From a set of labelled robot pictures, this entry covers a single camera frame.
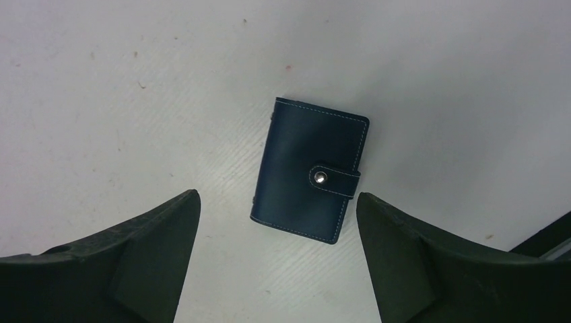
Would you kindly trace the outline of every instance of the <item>strap closure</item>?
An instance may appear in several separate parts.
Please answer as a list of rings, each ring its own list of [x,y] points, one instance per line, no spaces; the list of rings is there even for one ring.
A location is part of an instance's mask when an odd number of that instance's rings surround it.
[[[309,170],[309,184],[318,190],[352,199],[361,173],[347,172],[324,164]]]

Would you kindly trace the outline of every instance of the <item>white stitching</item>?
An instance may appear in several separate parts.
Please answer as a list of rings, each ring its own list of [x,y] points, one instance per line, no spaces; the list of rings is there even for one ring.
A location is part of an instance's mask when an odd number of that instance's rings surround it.
[[[341,196],[346,196],[346,197],[349,197],[349,198],[353,198],[353,195],[345,195],[345,194],[341,194],[341,193],[338,193],[338,192],[335,192],[335,191],[332,191],[332,190],[326,190],[325,188],[321,188],[321,187],[319,187],[319,186],[315,186],[315,185],[313,184],[313,181],[311,180],[311,173],[313,173],[313,170],[316,169],[316,168],[318,168],[318,167],[321,167],[321,166],[314,166],[312,169],[309,170],[309,184],[311,184],[311,186],[317,188],[318,190],[324,190],[325,192],[330,192],[330,193],[333,193],[333,194],[337,194],[337,195],[341,195]]]
[[[312,109],[312,108],[306,108],[306,107],[304,107],[304,106],[298,106],[298,105],[291,104],[291,103],[287,103],[287,102],[283,102],[283,101],[280,101],[280,100],[276,100],[276,102],[279,102],[279,103],[281,103],[281,104],[287,104],[288,106],[295,106],[295,107],[300,108],[300,109],[305,109],[305,110],[310,110],[310,111],[319,112],[319,113],[323,113],[323,114],[328,114],[328,115],[330,115],[330,116],[338,116],[339,118],[344,118],[344,119],[349,119],[349,120],[354,120],[354,121],[362,122],[362,123],[364,124],[364,126],[363,126],[363,131],[361,132],[361,140],[359,141],[359,147],[357,148],[357,156],[355,156],[355,161],[353,162],[353,172],[356,171],[357,161],[359,160],[359,154],[361,153],[361,148],[362,148],[362,145],[363,145],[363,137],[365,136],[365,130],[367,130],[367,122],[365,122],[365,121],[363,121],[363,120],[355,119],[355,118],[350,118],[350,117],[348,117],[348,116],[340,116],[340,115],[338,115],[338,114],[333,114],[333,113],[329,113],[329,112],[325,112],[325,111],[315,110],[315,109]],[[295,231],[295,230],[290,230],[290,229],[287,229],[287,228],[284,228],[284,227],[280,227],[279,225],[275,225],[275,224],[272,224],[272,223],[267,223],[267,222],[261,221],[261,220],[259,220],[259,219],[258,219],[258,221],[260,221],[261,223],[264,223],[264,224],[266,224],[266,225],[269,225],[269,226],[271,226],[271,227],[277,227],[277,228],[279,228],[279,229],[282,229],[282,230],[285,230],[285,231],[288,231],[288,232],[294,232],[294,233],[296,233],[296,234],[301,234],[302,236],[308,236],[308,237],[314,238],[314,239],[316,239],[316,240],[327,241],[327,242],[333,242],[333,240],[339,235],[339,225],[341,224],[341,218],[343,217],[343,212],[345,211],[345,207],[347,206],[347,202],[348,202],[348,199],[344,199],[344,200],[343,200],[343,205],[341,206],[341,212],[339,213],[339,218],[338,218],[338,220],[337,220],[337,227],[335,228],[335,233],[333,234],[333,238],[332,238],[331,240],[326,240],[326,239],[322,239],[322,238],[318,238],[318,237],[312,236],[312,235],[310,235],[310,234],[304,234],[303,232],[298,232],[298,231]]]
[[[333,238],[330,239],[330,240],[328,240],[328,239],[323,239],[323,238],[316,237],[316,236],[312,236],[312,235],[310,235],[310,234],[306,234],[306,233],[301,232],[301,231],[296,231],[296,230],[293,230],[293,229],[288,229],[288,228],[286,228],[286,227],[282,227],[282,226],[280,226],[280,225],[273,224],[273,223],[270,223],[270,222],[266,222],[266,221],[260,220],[260,219],[258,219],[258,218],[256,218],[256,217],[253,217],[252,215],[250,215],[250,219],[252,219],[253,221],[256,221],[256,222],[265,224],[265,225],[267,225],[267,226],[269,226],[269,227],[275,227],[275,228],[277,228],[277,229],[280,229],[280,230],[283,230],[283,231],[286,231],[286,232],[292,232],[292,233],[294,233],[294,234],[299,234],[299,235],[301,235],[301,236],[306,236],[306,237],[313,238],[313,239],[319,240],[319,241],[333,242],[333,241],[335,241],[335,238],[339,235],[339,225],[341,224],[341,216],[343,215],[343,212],[345,211],[345,207],[346,207],[346,206],[347,206],[347,199],[344,199],[344,200],[343,200],[343,205],[341,206],[341,212],[339,213],[339,219],[337,220],[337,227],[335,227],[335,234],[333,235]]]
[[[343,173],[343,172],[340,172],[339,170],[332,170],[331,168],[327,168],[327,167],[321,166],[321,165],[314,166],[311,170],[314,170],[315,168],[318,168],[318,167],[324,168],[324,169],[326,169],[326,170],[330,170],[330,171],[332,171],[332,172],[336,172],[336,173],[340,173],[340,174],[343,174],[343,175],[347,175],[347,176],[361,177],[361,176],[359,176],[359,175],[353,175],[353,174],[349,174],[349,173]]]

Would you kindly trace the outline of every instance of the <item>leather wallet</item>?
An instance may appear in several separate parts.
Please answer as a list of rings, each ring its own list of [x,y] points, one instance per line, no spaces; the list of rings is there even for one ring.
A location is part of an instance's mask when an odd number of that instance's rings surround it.
[[[277,98],[250,218],[337,242],[368,127],[364,116]]]

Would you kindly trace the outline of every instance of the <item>white table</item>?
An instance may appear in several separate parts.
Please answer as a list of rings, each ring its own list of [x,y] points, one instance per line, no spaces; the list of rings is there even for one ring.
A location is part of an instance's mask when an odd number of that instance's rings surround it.
[[[177,322],[379,322],[329,246],[251,221],[275,96],[371,119],[359,191],[509,250],[571,209],[569,1],[3,1],[0,256],[187,188]]]

